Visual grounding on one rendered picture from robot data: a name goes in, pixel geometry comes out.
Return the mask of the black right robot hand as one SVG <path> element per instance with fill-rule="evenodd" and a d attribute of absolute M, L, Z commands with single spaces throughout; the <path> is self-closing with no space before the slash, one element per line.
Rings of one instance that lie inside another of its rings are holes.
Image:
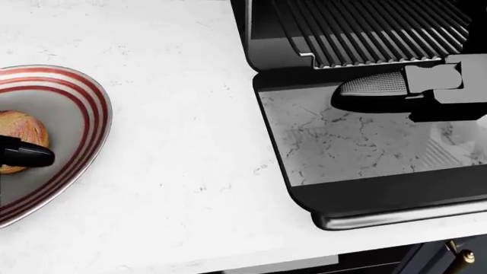
<path fill-rule="evenodd" d="M 415 123 L 478 120 L 487 116 L 487 54 L 351 79 L 337 87 L 331 104 L 353 113 L 408 113 Z"/>

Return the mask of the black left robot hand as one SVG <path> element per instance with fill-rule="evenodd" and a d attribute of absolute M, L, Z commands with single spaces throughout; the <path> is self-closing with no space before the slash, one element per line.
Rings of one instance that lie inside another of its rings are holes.
<path fill-rule="evenodd" d="M 54 164 L 55 155 L 48 148 L 0 135 L 0 165 L 12 167 L 47 167 Z"/>

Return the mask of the round toasted bread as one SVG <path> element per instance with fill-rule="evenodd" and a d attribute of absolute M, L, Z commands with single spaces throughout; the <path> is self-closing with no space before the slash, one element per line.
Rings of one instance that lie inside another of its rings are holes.
<path fill-rule="evenodd" d="M 23 142 L 41 145 L 50 150 L 46 127 L 37 118 L 27 113 L 13 110 L 0 111 L 0 135 L 19 138 Z M 0 165 L 0 174 L 17 173 L 25 169 L 27 168 Z"/>

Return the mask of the metal toaster oven rack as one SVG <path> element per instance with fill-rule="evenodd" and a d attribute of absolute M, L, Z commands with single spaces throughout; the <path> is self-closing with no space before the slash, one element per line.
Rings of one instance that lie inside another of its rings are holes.
<path fill-rule="evenodd" d="M 470 19 L 456 0 L 272 0 L 312 69 L 436 61 L 458 54 Z"/>

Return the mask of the black toaster oven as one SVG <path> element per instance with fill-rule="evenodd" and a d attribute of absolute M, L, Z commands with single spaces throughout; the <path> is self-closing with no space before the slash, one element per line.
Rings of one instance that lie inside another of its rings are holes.
<path fill-rule="evenodd" d="M 487 25 L 487 0 L 456 0 L 457 7 L 475 24 Z M 291 48 L 272 7 L 272 0 L 231 0 L 248 63 L 258 72 L 313 69 L 308 59 Z"/>

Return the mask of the heart-shaped red striped plate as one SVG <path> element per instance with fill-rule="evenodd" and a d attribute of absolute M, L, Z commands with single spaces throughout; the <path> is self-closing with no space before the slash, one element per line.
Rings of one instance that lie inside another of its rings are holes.
<path fill-rule="evenodd" d="M 113 121 L 110 98 L 92 77 L 57 65 L 0 68 L 0 111 L 39 120 L 56 159 L 51 166 L 0 174 L 0 230 L 68 189 L 99 155 Z"/>

